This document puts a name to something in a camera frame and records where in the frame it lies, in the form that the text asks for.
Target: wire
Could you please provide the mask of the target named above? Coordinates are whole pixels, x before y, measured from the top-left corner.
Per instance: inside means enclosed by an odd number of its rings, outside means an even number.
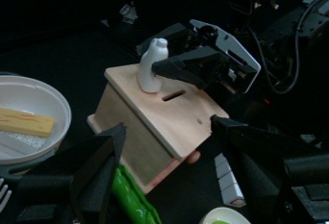
[[[250,31],[250,34],[254,38],[254,41],[256,43],[256,48],[258,48],[258,51],[259,51],[259,55],[260,55],[260,60],[262,60],[262,64],[263,64],[263,68],[264,68],[264,76],[266,76],[266,79],[267,79],[267,82],[268,82],[268,85],[270,85],[270,89],[271,91],[275,93],[275,94],[286,94],[295,86],[297,84],[297,80],[298,80],[298,76],[299,76],[299,67],[301,67],[301,60],[299,60],[299,32],[302,31],[302,24],[306,20],[306,17],[309,16],[314,6],[321,2],[322,0],[313,0],[311,4],[309,5],[309,7],[306,8],[302,16],[301,16],[301,19],[298,21],[298,24],[297,24],[297,28],[295,28],[295,34],[294,34],[294,49],[295,49],[295,71],[294,71],[294,77],[293,77],[293,80],[291,80],[291,83],[289,84],[289,86],[285,88],[285,89],[278,89],[275,87],[275,85],[272,85],[272,82],[271,82],[271,78],[270,78],[270,74],[268,74],[268,68],[267,68],[267,64],[266,64],[266,61],[264,61],[264,57],[263,57],[263,52],[262,52],[262,47],[260,47],[260,44],[259,44],[259,41],[258,41],[258,38],[256,38],[256,35],[255,33],[252,32],[250,26],[247,25],[247,29]]]

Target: green object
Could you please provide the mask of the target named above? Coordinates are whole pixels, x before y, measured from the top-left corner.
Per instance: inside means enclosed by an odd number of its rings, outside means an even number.
[[[212,224],[230,224],[230,223],[222,220],[216,220],[215,222],[212,222]]]
[[[133,224],[160,224],[155,208],[123,165],[116,168],[112,193]]]

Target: white bottle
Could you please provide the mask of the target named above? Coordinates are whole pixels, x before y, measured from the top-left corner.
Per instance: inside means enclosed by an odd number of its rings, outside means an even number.
[[[155,93],[160,90],[161,80],[151,72],[151,65],[153,62],[161,61],[168,58],[168,42],[164,38],[153,38],[148,45],[148,50],[141,56],[139,70],[137,70],[137,83],[144,92]]]

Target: white bowl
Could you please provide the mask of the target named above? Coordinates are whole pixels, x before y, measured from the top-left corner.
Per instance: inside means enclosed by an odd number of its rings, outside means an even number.
[[[0,107],[54,118],[49,137],[0,131],[0,164],[28,162],[56,150],[71,124],[71,109],[58,91],[20,76],[0,76]]]
[[[199,224],[212,224],[219,220],[230,224],[250,224],[250,222],[238,212],[224,207],[212,209],[203,217]]]

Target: wooden box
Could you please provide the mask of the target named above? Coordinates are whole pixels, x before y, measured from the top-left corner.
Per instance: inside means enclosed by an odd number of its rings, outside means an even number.
[[[203,90],[180,81],[163,78],[160,91],[144,93],[136,72],[136,64],[105,70],[108,84],[87,122],[95,133],[124,123],[120,163],[148,193],[211,134],[211,115],[227,114]]]

